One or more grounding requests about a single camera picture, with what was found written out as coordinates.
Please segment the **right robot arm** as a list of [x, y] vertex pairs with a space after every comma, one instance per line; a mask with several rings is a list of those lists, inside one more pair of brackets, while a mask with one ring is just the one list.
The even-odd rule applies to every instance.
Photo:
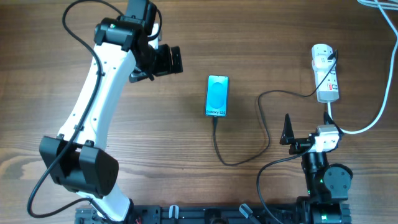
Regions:
[[324, 124], [317, 126], [307, 138], [296, 138], [290, 116], [285, 115], [281, 145], [288, 145], [289, 154], [302, 158], [308, 195], [296, 200], [296, 223], [351, 223], [348, 191], [353, 179], [352, 170], [343, 164], [330, 164], [327, 154], [338, 148], [343, 131], [324, 114]]

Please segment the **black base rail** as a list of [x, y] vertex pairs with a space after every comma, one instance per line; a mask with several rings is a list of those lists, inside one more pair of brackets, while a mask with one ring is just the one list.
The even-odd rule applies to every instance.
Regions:
[[274, 218], [261, 207], [170, 207], [135, 206], [129, 223], [351, 223], [349, 206], [272, 205]]

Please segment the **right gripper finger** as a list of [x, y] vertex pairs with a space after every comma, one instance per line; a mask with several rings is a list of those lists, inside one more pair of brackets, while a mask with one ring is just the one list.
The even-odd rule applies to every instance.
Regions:
[[344, 136], [344, 132], [340, 129], [340, 127], [334, 122], [334, 120], [331, 118], [331, 116], [328, 114], [328, 112], [324, 112], [323, 114], [323, 121], [324, 124], [330, 124], [333, 125], [337, 130], [338, 130], [338, 135], [339, 137]]
[[294, 132], [292, 129], [292, 123], [290, 120], [290, 116], [287, 113], [285, 115], [285, 119], [284, 119], [284, 128], [280, 137], [280, 141], [279, 144], [280, 145], [288, 145], [288, 144], [293, 144], [295, 141], [295, 136], [294, 136]]

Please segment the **white USB charger plug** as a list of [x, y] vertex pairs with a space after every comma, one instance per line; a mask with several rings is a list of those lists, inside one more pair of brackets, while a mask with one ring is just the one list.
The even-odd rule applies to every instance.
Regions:
[[316, 55], [312, 60], [312, 68], [315, 72], [329, 71], [335, 62], [336, 59], [334, 57], [329, 58], [327, 55]]

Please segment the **white power strip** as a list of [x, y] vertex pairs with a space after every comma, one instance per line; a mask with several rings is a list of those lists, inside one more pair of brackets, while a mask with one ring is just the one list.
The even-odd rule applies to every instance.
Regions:
[[[337, 53], [327, 44], [315, 44], [312, 47], [312, 59], [316, 55], [327, 55], [329, 58], [334, 57], [337, 61]], [[318, 102], [331, 103], [339, 99], [336, 62], [329, 71], [314, 71], [314, 76]]]

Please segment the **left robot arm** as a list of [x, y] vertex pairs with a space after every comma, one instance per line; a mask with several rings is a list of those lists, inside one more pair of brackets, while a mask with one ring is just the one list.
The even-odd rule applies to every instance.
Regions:
[[179, 47], [159, 44], [162, 15], [150, 1], [95, 27], [92, 62], [78, 100], [58, 134], [39, 146], [45, 177], [92, 204], [106, 223], [136, 223], [134, 204], [116, 183], [118, 161], [106, 152], [109, 125], [126, 82], [180, 73]]

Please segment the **Galaxy smartphone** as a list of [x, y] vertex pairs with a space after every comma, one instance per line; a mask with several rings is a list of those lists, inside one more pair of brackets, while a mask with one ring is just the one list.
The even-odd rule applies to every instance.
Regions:
[[229, 78], [210, 75], [206, 89], [205, 115], [225, 117], [228, 107]]

